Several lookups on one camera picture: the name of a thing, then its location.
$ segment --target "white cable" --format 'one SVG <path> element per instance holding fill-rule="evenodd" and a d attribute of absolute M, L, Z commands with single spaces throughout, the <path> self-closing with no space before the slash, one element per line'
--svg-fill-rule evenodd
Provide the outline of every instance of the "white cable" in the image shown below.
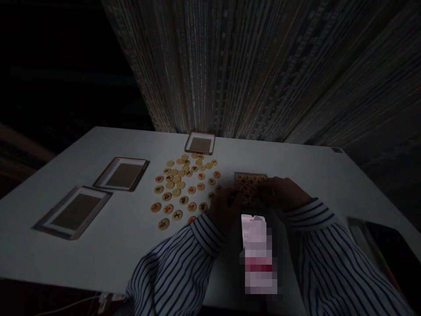
<path fill-rule="evenodd" d="M 96 299 L 96 298 L 99 298 L 100 296 L 101 296 L 101 295 L 96 295 L 96 296 L 92 296 L 92 297 L 90 297 L 90 298 L 85 298 L 85 299 L 80 300 L 80 301 L 78 301 L 78 302 L 75 302 L 75 303 L 73 303 L 73 304 L 67 305 L 67 306 L 65 306 L 65 307 L 63 307 L 63 308 L 56 309 L 56 310 L 51 311 L 51 312 L 42 312 L 42 313 L 36 314 L 36 315 L 34 315 L 34 316 L 41 316 L 41 315 L 54 314 L 55 312 L 60 312 L 60 311 L 62 311 L 62 310 L 64 310 L 64 309 L 67 309 L 67 308 L 72 307 L 72 306 L 74 306 L 74 305 L 77 305 L 77 304 L 79 304 L 79 303 L 82 303 L 82 302 L 85 302 L 85 301 L 89 301 L 90 299 Z"/>
<path fill-rule="evenodd" d="M 92 308 L 92 305 L 93 305 L 93 301 L 94 300 L 92 300 L 92 302 L 91 302 L 91 306 L 89 307 L 89 311 L 86 313 L 86 316 L 89 316 L 89 313 L 91 312 L 91 308 Z"/>

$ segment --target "fringe curtain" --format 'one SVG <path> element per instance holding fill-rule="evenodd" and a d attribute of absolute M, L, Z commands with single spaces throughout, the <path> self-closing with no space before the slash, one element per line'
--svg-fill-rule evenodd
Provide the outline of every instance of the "fringe curtain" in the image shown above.
<path fill-rule="evenodd" d="M 419 186 L 418 1 L 103 6 L 157 131 L 341 147 L 383 191 Z"/>

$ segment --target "person's left hand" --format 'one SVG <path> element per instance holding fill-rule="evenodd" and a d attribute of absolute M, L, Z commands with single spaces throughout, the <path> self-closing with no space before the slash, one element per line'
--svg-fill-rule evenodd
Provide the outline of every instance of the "person's left hand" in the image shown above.
<path fill-rule="evenodd" d="M 241 210 L 241 192 L 235 189 L 223 189 L 213 198 L 207 214 L 211 221 L 224 233 L 228 233 Z"/>

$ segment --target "blue striped sleeve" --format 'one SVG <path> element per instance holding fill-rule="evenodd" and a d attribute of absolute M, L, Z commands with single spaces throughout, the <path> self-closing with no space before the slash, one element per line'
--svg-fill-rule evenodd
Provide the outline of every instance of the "blue striped sleeve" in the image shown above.
<path fill-rule="evenodd" d="M 285 216 L 298 235 L 298 280 L 308 315 L 414 315 L 319 199 Z"/>
<path fill-rule="evenodd" d="M 226 236 L 206 213 L 141 258 L 126 296 L 133 315 L 197 314 Z"/>

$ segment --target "cardboard box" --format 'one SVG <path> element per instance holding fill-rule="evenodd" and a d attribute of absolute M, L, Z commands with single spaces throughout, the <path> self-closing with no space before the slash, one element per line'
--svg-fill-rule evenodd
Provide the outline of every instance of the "cardboard box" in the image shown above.
<path fill-rule="evenodd" d="M 101 189 L 133 192 L 148 165 L 149 161 L 145 159 L 115 157 L 93 186 Z"/>
<path fill-rule="evenodd" d="M 79 239 L 112 193 L 74 187 L 32 228 L 67 240 Z"/>
<path fill-rule="evenodd" d="M 187 138 L 184 151 L 212 155 L 214 153 L 215 134 L 191 132 Z"/>

